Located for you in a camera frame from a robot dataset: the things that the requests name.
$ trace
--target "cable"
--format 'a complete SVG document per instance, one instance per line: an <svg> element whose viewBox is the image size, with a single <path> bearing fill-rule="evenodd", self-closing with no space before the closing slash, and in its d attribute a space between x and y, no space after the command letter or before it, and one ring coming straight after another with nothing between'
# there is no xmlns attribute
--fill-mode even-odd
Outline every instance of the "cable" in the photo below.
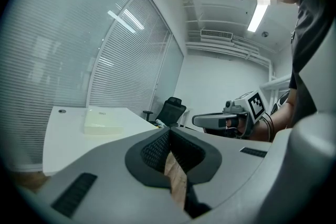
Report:
<svg viewBox="0 0 336 224"><path fill-rule="evenodd" d="M265 114L269 117L269 119L271 120L271 123L272 123L272 128L273 128L273 131L272 131L272 137L274 137L275 136L275 131L274 131L274 124L273 124L273 120L272 120L272 118L271 118L271 116L270 115L268 115L266 112L265 112Z"/></svg>
<svg viewBox="0 0 336 224"><path fill-rule="evenodd" d="M266 123L267 131L268 131L268 141L270 141L270 139L271 139L271 125L269 124L269 122L264 117L261 117L261 120Z"/></svg>

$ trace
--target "office chair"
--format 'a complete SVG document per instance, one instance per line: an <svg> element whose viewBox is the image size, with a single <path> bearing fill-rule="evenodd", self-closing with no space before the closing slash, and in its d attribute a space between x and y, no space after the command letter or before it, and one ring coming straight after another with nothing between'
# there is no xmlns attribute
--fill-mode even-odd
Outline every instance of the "office chair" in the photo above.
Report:
<svg viewBox="0 0 336 224"><path fill-rule="evenodd" d="M186 106L182 105L182 100L175 97L169 97L163 104L161 112L158 114L155 120L159 119L168 127L178 127L177 121L180 116L186 110ZM152 124L155 124L155 121L149 121L149 115L153 114L151 111L143 111L147 114L146 120Z"/></svg>

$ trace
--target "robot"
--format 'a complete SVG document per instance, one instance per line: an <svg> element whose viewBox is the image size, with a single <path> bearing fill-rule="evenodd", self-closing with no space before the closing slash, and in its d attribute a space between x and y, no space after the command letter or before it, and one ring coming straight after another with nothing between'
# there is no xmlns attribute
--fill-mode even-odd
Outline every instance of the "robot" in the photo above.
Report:
<svg viewBox="0 0 336 224"><path fill-rule="evenodd" d="M334 40L335 21L300 72L319 112L278 132L273 143L180 127L148 131L91 150L53 176L38 201L30 201L47 204L42 211L53 223L289 221L317 193L336 159L336 83L330 79L336 70L330 57L336 55ZM222 121L244 116L250 124L242 137L249 135L263 113L254 94L193 121L224 128ZM170 151L187 175L184 210L173 201L163 174Z"/></svg>

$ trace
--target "fluorescent light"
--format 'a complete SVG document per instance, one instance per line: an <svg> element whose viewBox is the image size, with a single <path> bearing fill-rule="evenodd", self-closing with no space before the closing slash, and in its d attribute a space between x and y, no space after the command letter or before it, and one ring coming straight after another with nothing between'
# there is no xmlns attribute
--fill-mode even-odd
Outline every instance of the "fluorescent light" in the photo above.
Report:
<svg viewBox="0 0 336 224"><path fill-rule="evenodd" d="M251 32L255 32L267 10L267 7L269 5L268 3L262 3L258 4L256 7L256 10L254 11L252 20L250 22L250 25L248 26L247 30Z"/></svg>
<svg viewBox="0 0 336 224"><path fill-rule="evenodd" d="M120 22L122 24L123 27L125 27L129 32L131 33L135 33L135 30L130 27L127 23L125 23L125 21L123 19L121 19L120 17L118 17L116 14L114 14L112 11L108 11L107 12L109 15L111 15L114 19L116 19L118 22Z"/></svg>
<svg viewBox="0 0 336 224"><path fill-rule="evenodd" d="M134 15L132 14L132 13L130 13L127 9L125 9L125 14L135 23L135 25L139 28L139 29L141 29L141 30L143 30L143 29L145 29L144 27L143 27L143 25L142 24L140 24L140 22L138 21L138 19L137 18L135 18L134 17Z"/></svg>

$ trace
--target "hand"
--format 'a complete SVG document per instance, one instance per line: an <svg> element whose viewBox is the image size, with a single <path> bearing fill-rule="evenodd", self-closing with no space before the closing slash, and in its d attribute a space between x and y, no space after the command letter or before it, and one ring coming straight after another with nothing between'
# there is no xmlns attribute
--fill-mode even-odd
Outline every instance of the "hand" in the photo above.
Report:
<svg viewBox="0 0 336 224"><path fill-rule="evenodd" d="M231 120L226 120L226 126L228 128L231 127ZM246 120L245 119L239 118L239 123L238 123L237 129L242 134L245 132L245 129L246 129Z"/></svg>

